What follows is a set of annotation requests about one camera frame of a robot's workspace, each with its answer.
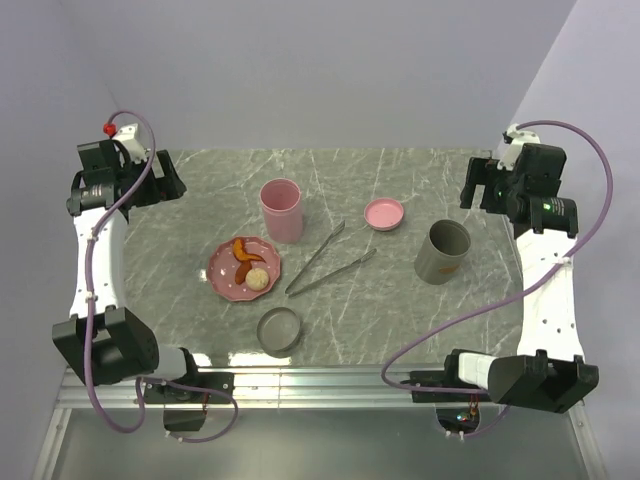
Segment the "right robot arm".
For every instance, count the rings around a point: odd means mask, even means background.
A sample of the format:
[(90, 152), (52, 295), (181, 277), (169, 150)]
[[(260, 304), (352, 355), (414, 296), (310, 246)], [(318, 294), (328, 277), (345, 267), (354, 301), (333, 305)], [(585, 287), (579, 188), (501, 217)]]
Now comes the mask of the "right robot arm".
[(514, 227), (523, 275), (521, 338), (512, 356), (455, 349), (441, 376), (444, 393), (466, 398), (476, 387), (502, 405), (564, 413), (599, 383), (585, 361), (575, 319), (571, 249), (578, 240), (576, 203), (558, 195), (566, 154), (525, 143), (511, 164), (469, 161), (460, 205), (483, 187), (482, 210), (503, 214)]

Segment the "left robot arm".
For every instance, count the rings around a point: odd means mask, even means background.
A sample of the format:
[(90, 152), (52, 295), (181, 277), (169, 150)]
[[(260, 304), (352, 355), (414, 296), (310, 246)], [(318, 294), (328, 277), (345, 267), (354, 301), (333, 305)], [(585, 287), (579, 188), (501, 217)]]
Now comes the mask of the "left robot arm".
[(124, 243), (129, 212), (181, 198), (186, 186), (169, 153), (155, 157), (160, 177), (135, 162), (135, 148), (111, 139), (81, 144), (82, 163), (66, 208), (78, 243), (75, 296), (68, 320), (52, 328), (52, 340), (78, 378), (92, 373), (94, 385), (114, 385), (134, 377), (167, 380), (180, 402), (196, 399), (203, 379), (191, 353), (158, 343), (152, 330), (127, 306)]

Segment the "tall grey cup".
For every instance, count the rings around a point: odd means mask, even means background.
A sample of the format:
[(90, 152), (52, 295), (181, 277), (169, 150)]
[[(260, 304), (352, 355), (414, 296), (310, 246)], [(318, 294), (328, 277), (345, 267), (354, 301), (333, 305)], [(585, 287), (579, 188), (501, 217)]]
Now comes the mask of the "tall grey cup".
[(443, 285), (459, 271), (470, 247), (470, 234), (462, 224), (438, 220), (430, 227), (414, 260), (414, 271), (427, 284)]

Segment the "grey round lid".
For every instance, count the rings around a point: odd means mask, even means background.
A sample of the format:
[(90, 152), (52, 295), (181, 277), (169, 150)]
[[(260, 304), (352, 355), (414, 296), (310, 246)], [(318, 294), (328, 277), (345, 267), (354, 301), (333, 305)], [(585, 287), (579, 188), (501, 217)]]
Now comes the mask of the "grey round lid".
[(302, 322), (293, 310), (276, 307), (261, 317), (256, 335), (266, 354), (276, 358), (286, 357), (301, 340)]

